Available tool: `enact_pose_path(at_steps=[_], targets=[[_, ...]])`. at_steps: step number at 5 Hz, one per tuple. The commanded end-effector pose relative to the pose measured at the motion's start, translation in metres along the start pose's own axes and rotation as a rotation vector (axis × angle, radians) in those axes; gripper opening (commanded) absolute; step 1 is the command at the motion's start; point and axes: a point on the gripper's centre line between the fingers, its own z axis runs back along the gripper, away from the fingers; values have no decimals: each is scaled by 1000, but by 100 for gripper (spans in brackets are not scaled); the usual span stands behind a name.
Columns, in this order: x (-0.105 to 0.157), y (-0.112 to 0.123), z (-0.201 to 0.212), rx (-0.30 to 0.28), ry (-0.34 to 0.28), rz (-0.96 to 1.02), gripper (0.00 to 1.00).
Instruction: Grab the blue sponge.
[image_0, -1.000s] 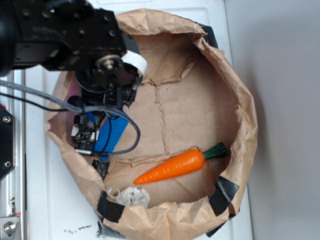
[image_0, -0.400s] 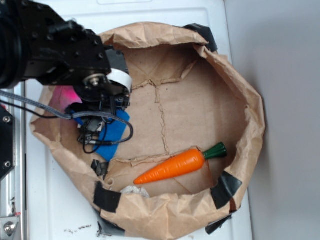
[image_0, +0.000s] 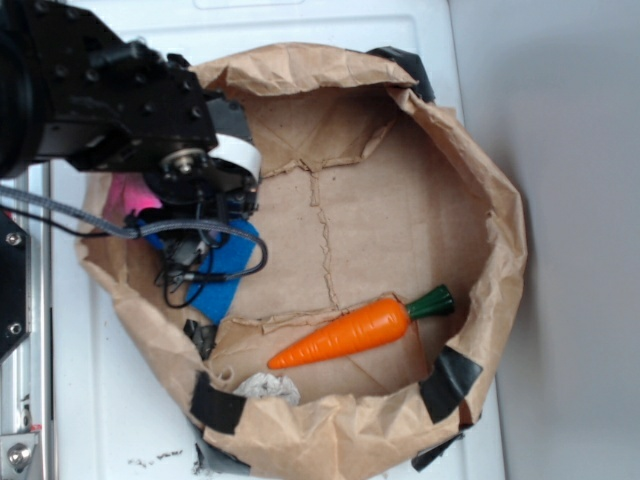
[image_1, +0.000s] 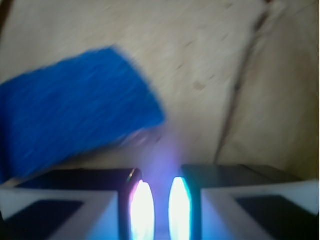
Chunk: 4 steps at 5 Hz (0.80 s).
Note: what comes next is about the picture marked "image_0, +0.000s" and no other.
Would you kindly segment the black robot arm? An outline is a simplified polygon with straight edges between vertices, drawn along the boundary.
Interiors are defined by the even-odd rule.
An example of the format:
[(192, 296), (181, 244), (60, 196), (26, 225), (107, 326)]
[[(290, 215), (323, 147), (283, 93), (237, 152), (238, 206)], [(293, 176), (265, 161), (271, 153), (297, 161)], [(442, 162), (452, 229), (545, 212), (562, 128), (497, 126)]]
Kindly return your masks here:
[(1, 5), (1, 174), (62, 159), (81, 172), (134, 173), (158, 200), (115, 224), (3, 188), (19, 202), (75, 218), (95, 237), (157, 237), (167, 281), (215, 283), (248, 275), (194, 268), (240, 238), (257, 209), (261, 156), (243, 107), (205, 90), (181, 56), (124, 41), (94, 13), (56, 1)]

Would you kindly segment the pink padded gripper finger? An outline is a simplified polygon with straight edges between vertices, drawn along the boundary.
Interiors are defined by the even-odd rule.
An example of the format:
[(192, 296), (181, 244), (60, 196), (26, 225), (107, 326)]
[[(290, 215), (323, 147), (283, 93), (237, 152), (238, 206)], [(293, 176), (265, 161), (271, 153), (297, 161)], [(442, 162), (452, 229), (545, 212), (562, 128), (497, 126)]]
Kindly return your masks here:
[(103, 215), (107, 219), (137, 216), (145, 209), (160, 209), (162, 203), (141, 174), (113, 174)]

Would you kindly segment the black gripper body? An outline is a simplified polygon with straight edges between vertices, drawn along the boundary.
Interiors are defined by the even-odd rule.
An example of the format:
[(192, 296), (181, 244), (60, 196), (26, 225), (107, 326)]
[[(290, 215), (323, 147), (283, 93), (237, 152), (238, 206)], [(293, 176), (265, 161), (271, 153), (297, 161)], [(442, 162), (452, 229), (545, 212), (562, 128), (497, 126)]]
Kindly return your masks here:
[(217, 145), (208, 153), (175, 154), (168, 170), (143, 175), (145, 184), (159, 199), (158, 207), (140, 212), (140, 222), (185, 221), (187, 228), (149, 235), (162, 252), (160, 280), (236, 280), (262, 269), (227, 267), (215, 273), (211, 265), (200, 273), (195, 267), (214, 260), (214, 252), (230, 240), (246, 240), (261, 247), (255, 233), (243, 233), (233, 220), (247, 220), (258, 208), (262, 157), (254, 145), (243, 107), (224, 97), (211, 98), (207, 108)]

